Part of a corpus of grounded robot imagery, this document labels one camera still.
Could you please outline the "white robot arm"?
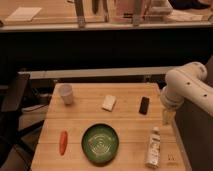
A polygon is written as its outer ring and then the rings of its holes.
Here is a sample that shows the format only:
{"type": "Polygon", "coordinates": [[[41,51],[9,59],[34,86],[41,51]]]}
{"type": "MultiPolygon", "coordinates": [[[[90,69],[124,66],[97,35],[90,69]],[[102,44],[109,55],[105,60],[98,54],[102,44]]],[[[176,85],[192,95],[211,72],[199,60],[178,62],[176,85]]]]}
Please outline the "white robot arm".
{"type": "Polygon", "coordinates": [[[184,100],[187,99],[213,117],[213,87],[205,84],[207,68],[200,62],[190,62],[169,70],[166,85],[160,93],[164,106],[163,124],[168,125],[184,100]]]}

